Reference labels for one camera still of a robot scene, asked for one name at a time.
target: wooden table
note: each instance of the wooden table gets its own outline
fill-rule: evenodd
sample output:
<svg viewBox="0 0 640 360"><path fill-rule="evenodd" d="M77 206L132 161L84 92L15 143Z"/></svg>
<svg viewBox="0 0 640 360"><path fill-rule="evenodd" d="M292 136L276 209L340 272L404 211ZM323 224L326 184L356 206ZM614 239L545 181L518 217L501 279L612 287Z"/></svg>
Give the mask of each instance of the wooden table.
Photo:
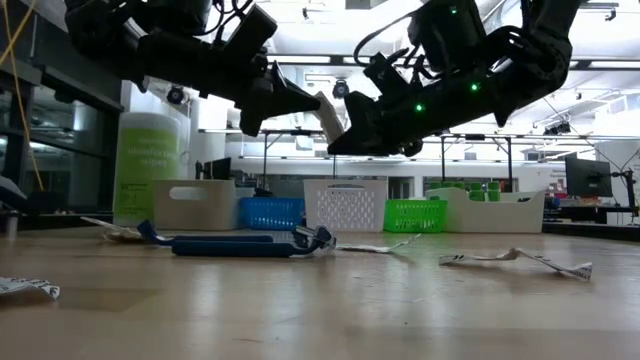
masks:
<svg viewBox="0 0 640 360"><path fill-rule="evenodd" d="M62 287L0 297L2 359L639 359L640 249L550 235L431 235L397 255L176 258L98 229L0 242L0 276ZM404 235L350 235L393 243ZM539 251L594 262L590 283L526 259L439 267L442 254Z"/></svg>

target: blue object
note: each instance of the blue object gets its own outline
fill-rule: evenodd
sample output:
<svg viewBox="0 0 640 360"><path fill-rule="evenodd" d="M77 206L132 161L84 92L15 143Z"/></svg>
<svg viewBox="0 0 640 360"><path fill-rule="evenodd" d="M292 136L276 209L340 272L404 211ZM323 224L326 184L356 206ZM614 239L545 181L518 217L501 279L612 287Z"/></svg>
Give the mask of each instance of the blue object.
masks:
<svg viewBox="0 0 640 360"><path fill-rule="evenodd" d="M273 238L268 235L178 235L171 240L164 240L148 220L138 225L138 231L145 239L157 245L171 246L171 251L179 256L290 257L309 255L325 246L323 241L313 241L306 248L290 243L274 243Z"/></svg>
<svg viewBox="0 0 640 360"><path fill-rule="evenodd" d="M242 198L240 217L252 230L292 231L302 224L304 199Z"/></svg>

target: yellow cable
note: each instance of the yellow cable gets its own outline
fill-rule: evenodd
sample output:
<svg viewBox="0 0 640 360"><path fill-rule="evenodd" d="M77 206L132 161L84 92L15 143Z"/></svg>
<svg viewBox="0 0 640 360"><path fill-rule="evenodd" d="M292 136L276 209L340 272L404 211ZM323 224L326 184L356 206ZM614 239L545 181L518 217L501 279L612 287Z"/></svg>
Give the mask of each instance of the yellow cable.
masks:
<svg viewBox="0 0 640 360"><path fill-rule="evenodd" d="M13 53L13 44L15 43L15 40L18 39L18 36L22 32L22 29L24 28L23 24L27 23L27 20L29 19L29 16L31 15L31 12L37 0L33 0L31 2L29 11L27 11L27 14L25 14L24 19L22 19L22 22L20 23L20 26L18 27L14 37L11 36L11 26L9 24L9 9L7 8L7 0L2 0L2 2L4 4L4 23L7 29L7 40L9 40L9 46L5 50L5 54L8 52L11 57L11 67L13 69L13 79L15 80L15 84L16 84L16 96L18 97L18 107L20 108L20 117L22 118L22 126L24 126L24 137L27 141L27 144L29 144L29 149L31 149L31 134L29 132L29 125L27 124L27 116L25 115L24 104L22 103L22 95L20 94L20 80L18 78L18 70L16 68L16 57L15 57L15 54ZM3 57L0 59L0 64L4 61L4 58L5 58L5 55L3 54ZM42 178L40 177L40 172L38 171L38 164L36 162L36 156L33 150L30 152L29 155L31 157L31 161L33 162L33 170L36 173L36 178L38 179L38 185L40 185L40 191L44 191L44 185L42 184Z"/></svg>

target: blue basket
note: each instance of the blue basket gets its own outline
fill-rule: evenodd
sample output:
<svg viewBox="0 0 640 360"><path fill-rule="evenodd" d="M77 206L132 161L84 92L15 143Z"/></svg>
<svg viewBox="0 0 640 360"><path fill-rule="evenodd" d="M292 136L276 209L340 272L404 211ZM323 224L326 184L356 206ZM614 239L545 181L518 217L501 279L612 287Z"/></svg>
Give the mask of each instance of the blue basket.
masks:
<svg viewBox="0 0 640 360"><path fill-rule="evenodd" d="M252 230L294 230L303 215L304 199L240 199L242 224Z"/></svg>

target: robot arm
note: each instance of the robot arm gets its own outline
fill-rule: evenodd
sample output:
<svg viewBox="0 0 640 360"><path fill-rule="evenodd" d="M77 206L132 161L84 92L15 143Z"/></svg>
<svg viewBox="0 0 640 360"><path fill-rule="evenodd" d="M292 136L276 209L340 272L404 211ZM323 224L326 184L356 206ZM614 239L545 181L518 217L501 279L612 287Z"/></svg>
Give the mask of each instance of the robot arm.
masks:
<svg viewBox="0 0 640 360"><path fill-rule="evenodd" d="M242 110L240 127L245 134L257 135L268 117L320 107L318 100L282 76L277 63L268 67L263 44L277 25L258 6L244 14L234 1L240 25L223 41L224 24L219 21L218 36L208 43L195 36L207 33L212 0L65 3L69 35L81 54L133 81L143 92L151 76L191 87L204 98L211 94L232 100ZM146 35L137 35L129 19Z"/></svg>
<svg viewBox="0 0 640 360"><path fill-rule="evenodd" d="M364 73L382 96L377 101L359 92L345 97L353 126L330 144L329 153L413 156L424 137L488 114L504 126L513 111L566 80L569 30L582 2L522 0L523 27L505 26L487 35L475 1L428 1L406 15L412 18L411 43L425 51L415 62L412 81L393 67L408 49L372 57ZM423 86L420 76L430 82Z"/></svg>

